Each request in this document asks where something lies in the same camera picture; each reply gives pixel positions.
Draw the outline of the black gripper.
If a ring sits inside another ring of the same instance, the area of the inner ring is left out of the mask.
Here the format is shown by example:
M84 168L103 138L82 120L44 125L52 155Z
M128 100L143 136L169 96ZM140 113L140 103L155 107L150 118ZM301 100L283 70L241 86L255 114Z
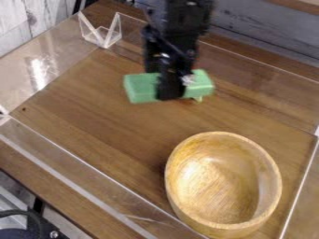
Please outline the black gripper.
M147 73L159 73L162 101L181 98L195 83L198 38L209 32L214 9L215 0L150 0L142 29L143 64ZM163 53L171 62L161 60Z

